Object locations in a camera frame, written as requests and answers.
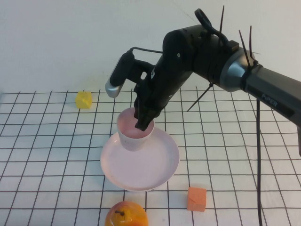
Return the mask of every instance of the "plastic cup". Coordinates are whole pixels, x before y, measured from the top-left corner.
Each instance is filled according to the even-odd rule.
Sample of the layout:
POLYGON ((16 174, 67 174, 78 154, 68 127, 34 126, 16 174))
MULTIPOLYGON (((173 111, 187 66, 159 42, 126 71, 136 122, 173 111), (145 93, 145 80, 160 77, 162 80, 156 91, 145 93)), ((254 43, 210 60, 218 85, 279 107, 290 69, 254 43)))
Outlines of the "plastic cup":
POLYGON ((117 118, 117 128, 121 145, 129 151, 138 151, 151 136, 155 123, 152 120, 145 131, 135 128, 137 119, 133 107, 122 111, 117 118))

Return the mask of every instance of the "grid pattern table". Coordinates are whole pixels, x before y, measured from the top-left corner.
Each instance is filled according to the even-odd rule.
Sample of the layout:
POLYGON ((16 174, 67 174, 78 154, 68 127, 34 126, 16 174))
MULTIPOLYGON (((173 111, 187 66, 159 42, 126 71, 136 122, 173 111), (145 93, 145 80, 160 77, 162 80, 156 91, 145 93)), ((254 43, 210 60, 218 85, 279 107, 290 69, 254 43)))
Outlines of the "grid pattern table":
MULTIPOLYGON (((135 93, 93 92, 79 110, 75 92, 3 94, 0 99, 0 226, 104 225, 122 200, 143 206, 150 226, 257 226, 255 99, 214 87, 183 86, 156 126, 180 150, 175 175, 142 193, 107 180, 99 156, 116 118, 135 93), (207 189, 204 213, 186 210, 189 186, 207 189)), ((262 104, 262 219, 266 226, 300 226, 301 159, 296 127, 262 104)))

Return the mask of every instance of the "white wall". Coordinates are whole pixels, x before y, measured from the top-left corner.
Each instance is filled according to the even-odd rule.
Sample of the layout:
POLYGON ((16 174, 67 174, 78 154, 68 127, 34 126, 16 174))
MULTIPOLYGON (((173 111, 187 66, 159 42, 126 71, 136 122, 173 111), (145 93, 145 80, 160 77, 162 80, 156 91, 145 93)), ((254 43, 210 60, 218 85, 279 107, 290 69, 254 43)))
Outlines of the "white wall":
POLYGON ((104 89, 130 47, 161 49, 197 8, 219 27, 223 4, 230 40, 252 24, 260 63, 301 80, 300 0, 0 0, 0 91, 104 89))

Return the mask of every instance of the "foam block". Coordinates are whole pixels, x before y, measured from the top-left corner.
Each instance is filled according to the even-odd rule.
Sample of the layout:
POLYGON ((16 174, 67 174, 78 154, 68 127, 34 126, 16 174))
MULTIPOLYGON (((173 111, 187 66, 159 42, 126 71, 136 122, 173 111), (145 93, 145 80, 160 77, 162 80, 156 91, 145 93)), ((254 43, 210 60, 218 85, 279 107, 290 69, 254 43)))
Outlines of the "foam block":
POLYGON ((206 189, 188 188, 187 210, 204 212, 206 208, 206 189))
POLYGON ((92 105, 92 93, 83 91, 78 92, 75 102, 77 108, 90 109, 92 105))

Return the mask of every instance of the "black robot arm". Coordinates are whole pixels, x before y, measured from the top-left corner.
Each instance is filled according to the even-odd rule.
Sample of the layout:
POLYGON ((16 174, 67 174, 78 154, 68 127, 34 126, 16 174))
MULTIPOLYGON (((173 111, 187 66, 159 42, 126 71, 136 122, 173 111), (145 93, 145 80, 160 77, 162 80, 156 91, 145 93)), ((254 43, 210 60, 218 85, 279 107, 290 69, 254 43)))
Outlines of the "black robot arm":
POLYGON ((222 89, 243 90, 261 100, 297 125, 301 144, 301 82, 265 69, 249 51, 211 26, 200 10, 202 25, 168 33, 163 54, 155 66, 136 60, 132 49, 125 53, 106 83, 109 96, 116 97, 125 79, 136 83, 134 92, 136 127, 145 130, 160 115, 170 98, 192 73, 222 89), (145 79, 141 74, 147 73, 145 79))

